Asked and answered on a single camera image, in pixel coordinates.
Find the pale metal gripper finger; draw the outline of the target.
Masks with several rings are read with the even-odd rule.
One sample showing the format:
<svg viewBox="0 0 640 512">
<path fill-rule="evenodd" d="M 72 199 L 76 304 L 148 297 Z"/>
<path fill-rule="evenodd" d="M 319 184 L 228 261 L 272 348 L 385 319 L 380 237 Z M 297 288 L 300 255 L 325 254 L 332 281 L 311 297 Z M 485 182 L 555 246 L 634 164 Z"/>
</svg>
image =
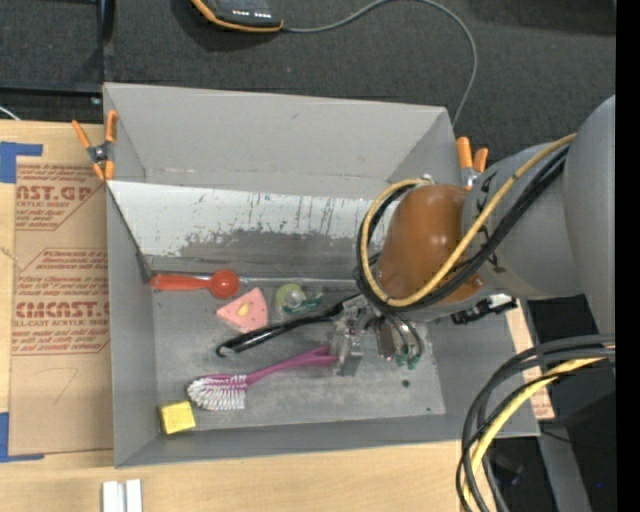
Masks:
<svg viewBox="0 0 640 512">
<path fill-rule="evenodd" d="M 341 320 L 334 323 L 329 339 L 329 354 L 337 358 L 349 358 L 357 353 L 358 336 L 352 321 Z"/>
<path fill-rule="evenodd" d="M 338 353 L 337 375 L 354 377 L 363 359 L 364 352 L 360 347 L 342 347 Z"/>
</svg>

